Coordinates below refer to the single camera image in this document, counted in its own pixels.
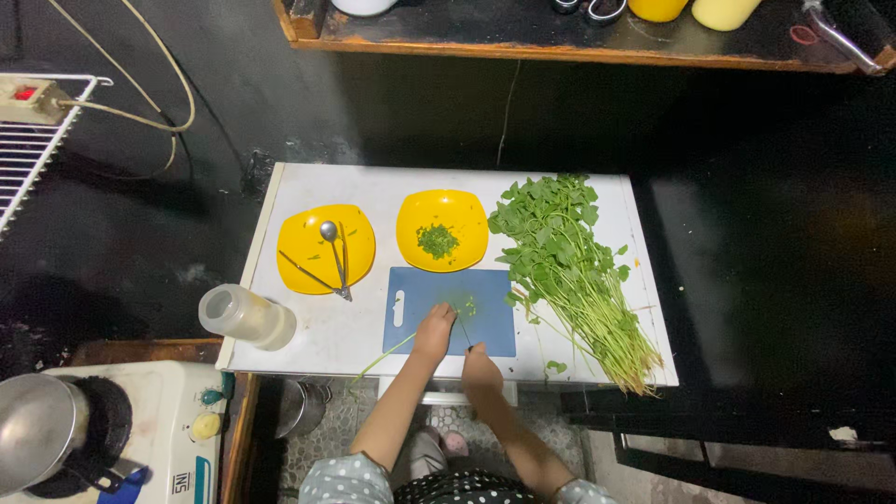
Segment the hand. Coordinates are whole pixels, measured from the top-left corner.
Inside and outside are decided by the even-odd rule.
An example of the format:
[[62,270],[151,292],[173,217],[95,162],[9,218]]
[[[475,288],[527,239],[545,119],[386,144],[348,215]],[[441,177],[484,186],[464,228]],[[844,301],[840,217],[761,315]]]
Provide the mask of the hand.
[[448,336],[457,314],[448,303],[439,303],[429,310],[429,315],[417,327],[414,349],[410,355],[417,355],[433,364],[442,361],[448,352]]
[[480,397],[490,394],[501,395],[504,389],[504,377],[501,371],[486,353],[485,343],[476,343],[472,349],[463,353],[466,360],[463,362],[461,374],[461,386],[467,397],[476,405]]

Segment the wooden shelf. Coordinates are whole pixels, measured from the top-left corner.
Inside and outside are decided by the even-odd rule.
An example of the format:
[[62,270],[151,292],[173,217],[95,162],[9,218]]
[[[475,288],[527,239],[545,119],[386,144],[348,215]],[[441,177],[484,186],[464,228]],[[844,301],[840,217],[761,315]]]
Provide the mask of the wooden shelf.
[[[555,13],[547,0],[402,0],[373,18],[350,17],[327,4],[322,8],[326,0],[272,1],[289,44],[299,49],[831,74],[856,71],[824,41],[807,46],[790,37],[791,26],[806,25],[802,2],[794,0],[763,2],[743,27],[730,32],[703,27],[690,7],[673,22],[646,22],[626,12],[610,26],[595,27],[581,12]],[[863,48],[892,68],[896,65],[892,32],[864,0],[856,4],[870,9],[863,16],[880,21]],[[308,38],[309,32],[311,37],[317,34],[312,27],[317,27],[319,38]]]

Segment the polka dot shirt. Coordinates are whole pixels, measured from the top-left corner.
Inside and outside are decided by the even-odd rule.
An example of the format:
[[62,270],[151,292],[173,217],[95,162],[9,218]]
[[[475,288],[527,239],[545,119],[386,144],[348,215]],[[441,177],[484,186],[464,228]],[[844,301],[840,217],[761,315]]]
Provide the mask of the polka dot shirt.
[[[386,472],[361,454],[314,463],[299,488],[299,504],[536,504],[519,481],[475,470],[442,471],[396,490]],[[603,487],[584,480],[567,483],[557,504],[616,504]]]

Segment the spoon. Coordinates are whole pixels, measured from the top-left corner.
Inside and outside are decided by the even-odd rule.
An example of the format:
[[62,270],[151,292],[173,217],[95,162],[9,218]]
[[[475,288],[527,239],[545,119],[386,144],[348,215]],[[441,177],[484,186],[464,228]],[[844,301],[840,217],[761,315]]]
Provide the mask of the spoon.
[[339,237],[339,231],[336,229],[336,224],[333,221],[324,221],[321,224],[321,237],[330,242],[330,247],[333,249],[333,258],[336,259],[336,268],[339,270],[339,278],[342,281],[342,292],[346,292],[345,271],[343,271],[342,264],[339,261],[339,254],[336,253],[336,238]]

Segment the white table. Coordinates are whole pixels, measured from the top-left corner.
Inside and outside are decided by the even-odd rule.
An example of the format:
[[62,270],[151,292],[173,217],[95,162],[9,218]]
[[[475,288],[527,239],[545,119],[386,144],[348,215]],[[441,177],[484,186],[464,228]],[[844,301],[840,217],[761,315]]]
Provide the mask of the white table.
[[[262,373],[356,375],[383,353],[383,324],[389,269],[408,265],[395,241],[395,219],[405,196],[427,189],[459,189],[478,196],[486,215],[513,181],[538,178],[542,173],[472,171],[448,169],[398,169],[323,164],[278,163],[271,176],[267,196],[241,284],[251,291],[292,309],[298,327],[292,341],[281,350],[266,352],[251,344],[225,338],[218,360],[219,369]],[[594,227],[596,240],[616,250],[628,245],[618,265],[632,267],[623,283],[630,308],[641,321],[645,335],[656,346],[665,365],[654,370],[653,383],[676,386],[678,376],[669,349],[650,258],[634,203],[632,185],[625,176],[592,176],[588,184],[599,196],[600,218]],[[376,235],[376,257],[370,273],[352,286],[354,302],[335,295],[309,296],[287,289],[277,272],[275,256],[282,223],[297,213],[324,204],[356,204],[367,215]],[[505,235],[489,235],[485,257],[475,268],[506,269],[496,263],[501,248],[513,246]],[[541,301],[536,310],[548,322],[562,327],[552,310]],[[546,324],[533,326],[519,309],[513,312],[516,357],[495,358],[504,378],[543,381],[546,361],[564,362],[568,370],[551,381],[564,383],[608,383],[597,362],[590,368],[580,353]],[[407,355],[390,355],[368,372],[368,376],[398,374]],[[463,357],[446,356],[435,378],[459,378]]]

